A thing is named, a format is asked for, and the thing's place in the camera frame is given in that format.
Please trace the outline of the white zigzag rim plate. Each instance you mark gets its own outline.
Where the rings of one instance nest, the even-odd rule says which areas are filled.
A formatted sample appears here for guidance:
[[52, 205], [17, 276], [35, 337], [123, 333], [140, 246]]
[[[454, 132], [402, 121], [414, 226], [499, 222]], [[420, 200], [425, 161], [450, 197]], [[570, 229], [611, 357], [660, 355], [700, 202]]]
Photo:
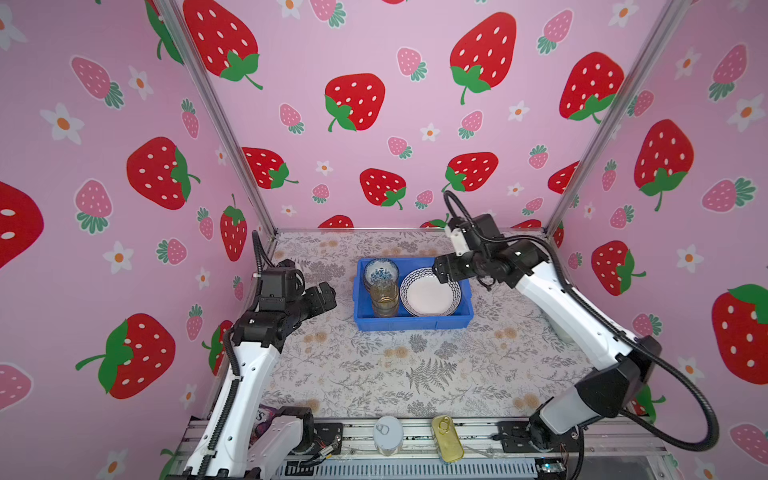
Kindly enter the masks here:
[[457, 282], [440, 283], [428, 267], [410, 272], [400, 285], [401, 303], [415, 317], [451, 316], [458, 309], [462, 298], [462, 290]]

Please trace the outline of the blue floral bowl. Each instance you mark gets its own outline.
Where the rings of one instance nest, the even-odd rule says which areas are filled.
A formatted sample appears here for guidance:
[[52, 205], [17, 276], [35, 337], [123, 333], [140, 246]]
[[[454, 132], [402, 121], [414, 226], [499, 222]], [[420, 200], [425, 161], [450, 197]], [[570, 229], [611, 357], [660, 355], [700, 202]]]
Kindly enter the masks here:
[[370, 260], [363, 269], [363, 282], [367, 290], [380, 281], [397, 281], [399, 268], [397, 264], [388, 258], [376, 258]]

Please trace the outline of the amber glass cup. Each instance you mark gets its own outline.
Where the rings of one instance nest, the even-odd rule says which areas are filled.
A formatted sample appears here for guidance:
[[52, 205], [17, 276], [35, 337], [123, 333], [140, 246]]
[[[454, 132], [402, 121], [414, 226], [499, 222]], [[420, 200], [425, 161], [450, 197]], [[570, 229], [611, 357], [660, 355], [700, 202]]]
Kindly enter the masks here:
[[369, 294], [375, 317], [390, 318], [397, 315], [400, 298], [396, 280], [381, 279], [374, 281], [369, 289]]

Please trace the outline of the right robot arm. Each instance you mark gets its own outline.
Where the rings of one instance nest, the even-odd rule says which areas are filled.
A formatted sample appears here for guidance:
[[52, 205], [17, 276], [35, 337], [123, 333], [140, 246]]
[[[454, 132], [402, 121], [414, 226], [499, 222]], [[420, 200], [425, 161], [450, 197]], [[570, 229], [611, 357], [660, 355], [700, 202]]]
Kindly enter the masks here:
[[[489, 278], [493, 284], [517, 290], [575, 343], [593, 367], [587, 376], [529, 417], [526, 431], [532, 446], [552, 450], [561, 437], [581, 434], [593, 423], [618, 416], [682, 450], [702, 452], [717, 445], [719, 422], [701, 390], [662, 359], [661, 346], [654, 338], [634, 335], [579, 293], [566, 279], [548, 241], [530, 234], [505, 236], [491, 216], [471, 217], [454, 192], [444, 192], [443, 199], [449, 213], [445, 231], [454, 251], [434, 261], [432, 271], [439, 282]], [[706, 422], [703, 439], [675, 438], [627, 410], [655, 368], [665, 370], [693, 396]]]

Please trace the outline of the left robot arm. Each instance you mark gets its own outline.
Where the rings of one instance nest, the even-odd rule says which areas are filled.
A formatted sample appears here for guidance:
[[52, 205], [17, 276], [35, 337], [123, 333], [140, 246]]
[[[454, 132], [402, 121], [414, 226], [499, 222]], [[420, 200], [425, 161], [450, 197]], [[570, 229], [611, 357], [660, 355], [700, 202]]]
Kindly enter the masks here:
[[181, 479], [270, 479], [293, 451], [312, 447], [314, 419], [308, 407], [282, 407], [267, 430], [252, 437], [263, 393], [287, 338], [306, 320], [336, 308], [326, 282], [307, 285], [291, 260], [272, 264], [259, 235], [254, 298], [225, 334], [229, 370], [197, 447]]

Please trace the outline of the blue plastic bin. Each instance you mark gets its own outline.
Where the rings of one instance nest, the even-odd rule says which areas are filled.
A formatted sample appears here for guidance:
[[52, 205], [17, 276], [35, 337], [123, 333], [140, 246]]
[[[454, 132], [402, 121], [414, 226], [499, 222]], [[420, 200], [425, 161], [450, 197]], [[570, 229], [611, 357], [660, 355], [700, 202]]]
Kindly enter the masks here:
[[463, 329], [473, 319], [469, 282], [439, 283], [432, 272], [433, 260], [428, 257], [393, 260], [399, 272], [398, 310], [392, 317], [376, 316], [371, 295], [364, 285], [365, 268], [370, 262], [364, 258], [357, 263], [353, 318], [359, 330]]

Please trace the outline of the pink snack packet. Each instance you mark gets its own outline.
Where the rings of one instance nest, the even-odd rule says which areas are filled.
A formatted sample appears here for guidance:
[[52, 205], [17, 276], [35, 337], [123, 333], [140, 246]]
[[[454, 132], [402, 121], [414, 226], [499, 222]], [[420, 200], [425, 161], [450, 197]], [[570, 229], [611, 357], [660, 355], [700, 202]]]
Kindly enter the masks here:
[[273, 419], [276, 417], [278, 410], [274, 407], [260, 404], [257, 410], [256, 420], [254, 428], [250, 437], [249, 445], [253, 446], [256, 441], [262, 437], [265, 432], [270, 428]]

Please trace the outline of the grey oblong case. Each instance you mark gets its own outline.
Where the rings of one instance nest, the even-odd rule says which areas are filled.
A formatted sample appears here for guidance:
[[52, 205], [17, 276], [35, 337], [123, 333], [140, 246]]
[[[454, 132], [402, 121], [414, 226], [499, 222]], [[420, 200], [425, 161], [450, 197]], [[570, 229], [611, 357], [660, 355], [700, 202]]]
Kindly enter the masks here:
[[574, 340], [572, 337], [562, 328], [560, 327], [556, 322], [552, 321], [551, 326], [557, 335], [557, 337], [564, 342], [565, 344], [571, 345], [574, 344]]

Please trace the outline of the white round can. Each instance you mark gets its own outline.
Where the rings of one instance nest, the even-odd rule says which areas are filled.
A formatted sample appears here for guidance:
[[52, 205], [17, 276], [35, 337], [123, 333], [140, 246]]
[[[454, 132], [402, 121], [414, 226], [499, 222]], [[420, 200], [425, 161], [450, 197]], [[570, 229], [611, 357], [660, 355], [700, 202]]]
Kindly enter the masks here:
[[383, 456], [392, 456], [398, 453], [402, 448], [404, 437], [402, 422], [394, 416], [381, 417], [374, 424], [374, 445]]

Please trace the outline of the yellow oval tin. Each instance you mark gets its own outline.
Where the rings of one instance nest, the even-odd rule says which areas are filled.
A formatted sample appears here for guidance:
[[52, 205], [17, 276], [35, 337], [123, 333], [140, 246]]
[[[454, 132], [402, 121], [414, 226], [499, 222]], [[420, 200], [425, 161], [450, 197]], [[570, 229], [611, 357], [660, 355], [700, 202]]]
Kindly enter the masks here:
[[431, 423], [437, 450], [445, 463], [456, 463], [463, 459], [465, 451], [452, 417], [440, 415]]

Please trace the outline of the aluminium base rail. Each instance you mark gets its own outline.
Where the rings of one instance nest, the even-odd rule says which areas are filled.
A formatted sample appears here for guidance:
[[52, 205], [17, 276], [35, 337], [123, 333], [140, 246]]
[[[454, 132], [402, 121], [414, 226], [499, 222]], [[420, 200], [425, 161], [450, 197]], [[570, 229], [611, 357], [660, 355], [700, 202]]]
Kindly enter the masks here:
[[455, 428], [464, 456], [445, 462], [429, 419], [404, 419], [404, 438], [386, 456], [374, 442], [372, 418], [319, 418], [316, 426], [341, 427], [340, 445], [331, 458], [300, 468], [289, 456], [277, 479], [679, 479], [681, 473], [662, 442], [626, 419], [604, 420], [572, 434], [560, 446], [541, 453], [510, 433], [519, 418], [458, 418]]

